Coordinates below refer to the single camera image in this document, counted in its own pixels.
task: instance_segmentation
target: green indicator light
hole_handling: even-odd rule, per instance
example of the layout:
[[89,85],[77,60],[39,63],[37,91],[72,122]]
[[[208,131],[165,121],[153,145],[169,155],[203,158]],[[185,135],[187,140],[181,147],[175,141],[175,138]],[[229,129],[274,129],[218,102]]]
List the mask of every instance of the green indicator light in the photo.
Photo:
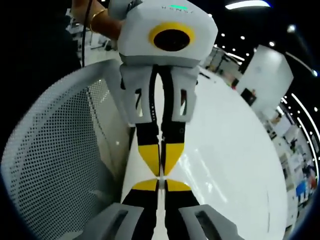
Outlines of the green indicator light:
[[178,5],[171,5],[170,7],[176,8],[176,9],[184,9],[184,10],[187,10],[187,9],[188,9],[188,8],[185,7],[185,6],[178,6]]

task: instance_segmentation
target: white partition wall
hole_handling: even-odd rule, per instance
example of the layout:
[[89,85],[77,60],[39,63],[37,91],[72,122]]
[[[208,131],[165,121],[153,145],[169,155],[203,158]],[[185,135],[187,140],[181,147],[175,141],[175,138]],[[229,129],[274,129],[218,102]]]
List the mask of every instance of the white partition wall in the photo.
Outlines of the white partition wall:
[[276,109],[293,79],[285,56],[259,45],[236,90],[239,94],[245,88],[255,90],[256,100],[251,107],[258,113],[265,109]]

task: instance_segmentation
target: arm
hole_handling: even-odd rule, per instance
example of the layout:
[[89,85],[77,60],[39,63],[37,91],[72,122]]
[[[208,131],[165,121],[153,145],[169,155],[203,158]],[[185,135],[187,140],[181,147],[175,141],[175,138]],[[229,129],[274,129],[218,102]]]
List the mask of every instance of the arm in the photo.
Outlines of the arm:
[[[83,24],[85,21],[88,3],[89,0],[72,0],[71,13],[79,23]],[[108,10],[105,10],[103,13],[97,15],[92,21],[93,15],[102,9],[105,9],[105,7],[102,6],[97,0],[92,1],[87,20],[87,27],[89,27],[91,24],[91,28],[95,32],[100,33],[112,40],[117,40],[120,35],[122,21],[110,18],[108,15]]]

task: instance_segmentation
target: gold bracelet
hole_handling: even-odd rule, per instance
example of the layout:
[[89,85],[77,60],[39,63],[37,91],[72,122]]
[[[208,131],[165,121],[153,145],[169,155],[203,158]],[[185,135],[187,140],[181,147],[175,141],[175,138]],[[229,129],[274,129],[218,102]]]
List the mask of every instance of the gold bracelet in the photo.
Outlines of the gold bracelet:
[[91,18],[91,21],[90,21],[90,25],[89,25],[89,28],[91,30],[91,32],[94,32],[94,33],[97,33],[96,31],[94,31],[92,29],[92,21],[95,19],[96,16],[98,16],[99,14],[102,14],[105,10],[107,10],[106,8],[105,9],[101,9],[100,11],[98,11],[97,13],[93,14],[92,18]]

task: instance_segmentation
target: black cable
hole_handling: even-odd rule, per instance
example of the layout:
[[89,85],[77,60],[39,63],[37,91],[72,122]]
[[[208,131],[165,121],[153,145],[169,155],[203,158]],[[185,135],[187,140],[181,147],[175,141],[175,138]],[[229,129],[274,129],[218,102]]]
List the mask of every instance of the black cable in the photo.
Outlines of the black cable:
[[89,13],[91,9],[93,0],[89,0],[88,7],[86,8],[85,16],[84,16],[84,22],[83,22],[83,30],[82,30],[82,43],[81,43],[81,61],[82,61],[82,67],[85,67],[85,43],[86,43],[86,32],[87,32],[87,24],[88,24],[88,18]]

